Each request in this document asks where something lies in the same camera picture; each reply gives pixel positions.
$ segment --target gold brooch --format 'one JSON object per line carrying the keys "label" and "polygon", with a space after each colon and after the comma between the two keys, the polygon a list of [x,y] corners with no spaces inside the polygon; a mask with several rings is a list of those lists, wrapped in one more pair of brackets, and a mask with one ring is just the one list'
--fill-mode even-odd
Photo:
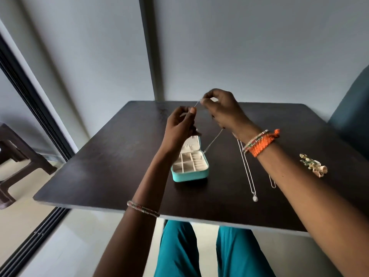
{"label": "gold brooch", "polygon": [[302,158],[300,161],[319,178],[328,172],[328,168],[325,165],[321,165],[317,160],[308,158],[306,154],[300,154],[300,157]]}

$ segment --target bangle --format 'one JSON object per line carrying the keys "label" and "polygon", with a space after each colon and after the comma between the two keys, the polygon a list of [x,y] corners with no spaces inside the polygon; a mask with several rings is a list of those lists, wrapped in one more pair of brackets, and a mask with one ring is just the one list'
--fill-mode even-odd
{"label": "bangle", "polygon": [[252,138],[242,149],[242,151],[244,153],[246,153],[252,146],[254,146],[265,134],[267,134],[269,132],[269,130],[264,130],[263,132],[261,132],[260,134],[258,134],[257,136],[255,136],[254,138]]}
{"label": "bangle", "polygon": [[137,211],[140,211],[141,213],[145,213],[145,214],[154,216],[156,218],[158,218],[160,216],[160,214],[158,212],[153,211],[149,208],[143,207],[139,204],[136,204],[136,203],[132,202],[131,200],[127,201],[127,206],[131,207],[132,209],[135,209]]}
{"label": "bangle", "polygon": [[254,157],[257,157],[267,146],[269,146],[276,138],[279,138],[279,129],[274,130],[274,133],[268,133],[261,137],[259,141],[252,146],[249,151]]}

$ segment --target dark wooden table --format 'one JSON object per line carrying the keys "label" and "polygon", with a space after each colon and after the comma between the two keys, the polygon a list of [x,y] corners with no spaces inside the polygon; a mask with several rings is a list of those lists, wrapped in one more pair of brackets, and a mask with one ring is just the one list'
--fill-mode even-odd
{"label": "dark wooden table", "polygon": [[[158,150],[166,119],[179,105],[196,102],[129,102],[34,196],[46,204],[124,211]],[[369,163],[303,104],[240,103],[261,128],[280,128],[278,143],[299,162],[299,153],[328,167],[322,181],[369,216]],[[201,105],[195,120],[202,149],[219,127]],[[224,130],[206,153],[207,179],[176,183],[169,174],[160,214],[164,218],[240,227],[306,231],[292,207],[251,155],[258,202],[253,202],[238,144]]]}

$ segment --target brown plastic chair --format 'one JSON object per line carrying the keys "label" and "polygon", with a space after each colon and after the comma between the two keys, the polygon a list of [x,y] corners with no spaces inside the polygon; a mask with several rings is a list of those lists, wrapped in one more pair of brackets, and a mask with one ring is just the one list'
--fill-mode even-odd
{"label": "brown plastic chair", "polygon": [[3,159],[6,157],[14,159],[14,161],[22,161],[30,159],[30,163],[21,170],[0,181],[0,209],[5,209],[12,205],[16,200],[9,194],[9,188],[19,180],[23,179],[29,173],[41,168],[47,174],[53,174],[57,168],[52,166],[42,155],[36,153],[21,137],[19,137],[5,123],[0,123],[0,154],[4,153]]}

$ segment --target teal pants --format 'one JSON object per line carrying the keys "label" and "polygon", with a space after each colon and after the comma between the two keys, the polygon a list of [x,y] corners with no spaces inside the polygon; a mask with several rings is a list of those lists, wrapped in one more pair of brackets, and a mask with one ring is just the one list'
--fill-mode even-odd
{"label": "teal pants", "polygon": [[[219,277],[275,277],[252,231],[219,227]],[[190,223],[170,220],[160,243],[154,277],[200,277],[199,250]]]}

